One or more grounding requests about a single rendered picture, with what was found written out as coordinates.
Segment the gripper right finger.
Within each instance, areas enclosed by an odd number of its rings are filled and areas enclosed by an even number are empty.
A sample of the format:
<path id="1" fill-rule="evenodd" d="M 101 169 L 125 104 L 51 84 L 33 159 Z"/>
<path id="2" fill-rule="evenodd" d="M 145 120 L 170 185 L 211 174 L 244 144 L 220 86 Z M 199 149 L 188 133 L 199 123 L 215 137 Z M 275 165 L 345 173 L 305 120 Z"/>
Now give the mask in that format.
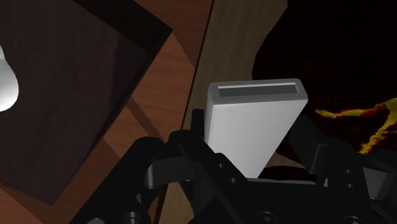
<path id="1" fill-rule="evenodd" d="M 397 207 L 387 199 L 396 170 L 357 153 L 341 139 L 325 136 L 305 115 L 294 122 L 288 141 L 326 194 L 330 224 L 397 224 Z"/>

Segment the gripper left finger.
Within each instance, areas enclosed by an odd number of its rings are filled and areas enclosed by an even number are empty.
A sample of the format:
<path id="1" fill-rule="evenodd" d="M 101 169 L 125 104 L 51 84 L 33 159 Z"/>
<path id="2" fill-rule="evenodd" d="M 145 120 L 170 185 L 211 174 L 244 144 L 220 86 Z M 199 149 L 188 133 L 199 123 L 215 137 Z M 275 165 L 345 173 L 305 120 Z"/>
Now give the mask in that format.
<path id="1" fill-rule="evenodd" d="M 69 224 L 151 224 L 150 205 L 170 183 L 193 209 L 188 224 L 249 224 L 249 181 L 196 130 L 137 139 Z"/>

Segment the white rectangular box with slot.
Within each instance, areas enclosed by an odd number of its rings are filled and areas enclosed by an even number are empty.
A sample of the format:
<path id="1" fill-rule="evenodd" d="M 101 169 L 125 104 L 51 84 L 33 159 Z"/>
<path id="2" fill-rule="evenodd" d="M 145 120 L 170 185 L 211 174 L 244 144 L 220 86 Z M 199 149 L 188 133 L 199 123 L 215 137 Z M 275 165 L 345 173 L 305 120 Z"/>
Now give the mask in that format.
<path id="1" fill-rule="evenodd" d="M 247 178 L 257 178 L 308 102 L 297 78 L 211 83 L 204 140 Z"/>

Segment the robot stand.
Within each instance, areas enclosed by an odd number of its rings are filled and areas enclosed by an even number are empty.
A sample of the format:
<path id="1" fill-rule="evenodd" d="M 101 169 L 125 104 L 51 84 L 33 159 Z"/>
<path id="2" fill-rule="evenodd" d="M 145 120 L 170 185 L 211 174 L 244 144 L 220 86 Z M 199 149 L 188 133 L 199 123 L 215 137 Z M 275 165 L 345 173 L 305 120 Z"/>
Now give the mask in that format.
<path id="1" fill-rule="evenodd" d="M 134 0 L 0 0 L 19 85 L 0 113 L 0 183 L 54 204 L 171 32 Z"/>

